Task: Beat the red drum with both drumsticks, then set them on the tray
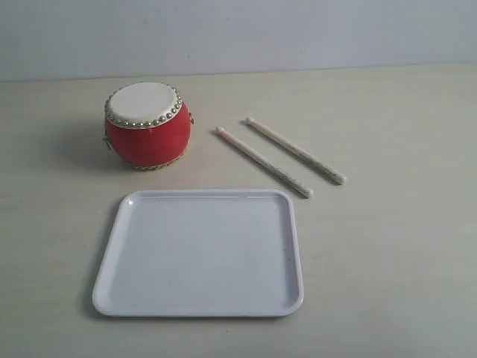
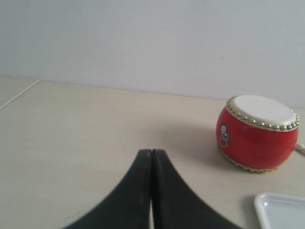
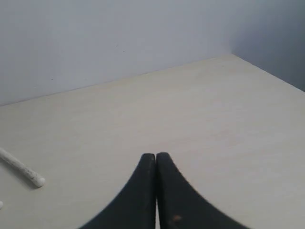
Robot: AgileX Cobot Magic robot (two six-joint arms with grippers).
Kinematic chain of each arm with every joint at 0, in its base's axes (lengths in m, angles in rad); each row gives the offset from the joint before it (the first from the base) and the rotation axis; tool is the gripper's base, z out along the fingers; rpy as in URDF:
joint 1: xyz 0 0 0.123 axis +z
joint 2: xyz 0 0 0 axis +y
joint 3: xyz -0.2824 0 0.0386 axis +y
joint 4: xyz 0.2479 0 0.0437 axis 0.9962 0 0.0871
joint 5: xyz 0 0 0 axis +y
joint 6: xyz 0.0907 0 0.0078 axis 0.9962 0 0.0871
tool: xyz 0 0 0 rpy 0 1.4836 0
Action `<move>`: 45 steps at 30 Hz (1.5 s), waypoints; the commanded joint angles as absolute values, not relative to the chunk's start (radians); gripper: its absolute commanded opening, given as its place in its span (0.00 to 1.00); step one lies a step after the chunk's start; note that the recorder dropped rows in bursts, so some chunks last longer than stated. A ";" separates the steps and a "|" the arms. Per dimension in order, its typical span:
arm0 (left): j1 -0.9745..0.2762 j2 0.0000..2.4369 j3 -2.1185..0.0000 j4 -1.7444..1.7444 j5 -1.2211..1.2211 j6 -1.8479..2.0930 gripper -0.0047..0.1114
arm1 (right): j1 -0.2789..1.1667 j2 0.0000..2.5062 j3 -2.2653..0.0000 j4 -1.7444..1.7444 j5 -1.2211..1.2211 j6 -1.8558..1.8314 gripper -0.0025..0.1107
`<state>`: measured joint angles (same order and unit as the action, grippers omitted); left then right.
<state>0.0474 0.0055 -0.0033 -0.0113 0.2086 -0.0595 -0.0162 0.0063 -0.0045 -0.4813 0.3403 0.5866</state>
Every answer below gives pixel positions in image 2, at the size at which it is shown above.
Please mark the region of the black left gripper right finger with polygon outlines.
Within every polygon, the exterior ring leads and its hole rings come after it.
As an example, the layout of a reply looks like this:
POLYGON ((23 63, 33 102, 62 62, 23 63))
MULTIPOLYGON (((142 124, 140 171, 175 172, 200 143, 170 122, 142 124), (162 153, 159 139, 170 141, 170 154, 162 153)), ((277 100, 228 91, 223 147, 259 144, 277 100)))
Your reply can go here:
POLYGON ((237 229, 185 183, 166 151, 152 151, 151 200, 156 229, 237 229))

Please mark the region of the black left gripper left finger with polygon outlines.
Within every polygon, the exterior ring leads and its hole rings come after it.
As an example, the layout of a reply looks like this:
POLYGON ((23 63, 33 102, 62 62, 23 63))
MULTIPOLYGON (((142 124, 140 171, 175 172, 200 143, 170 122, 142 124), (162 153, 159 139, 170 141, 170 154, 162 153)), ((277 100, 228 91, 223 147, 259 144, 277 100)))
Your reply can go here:
POLYGON ((132 165, 109 195, 67 229, 148 229, 152 151, 138 151, 132 165))

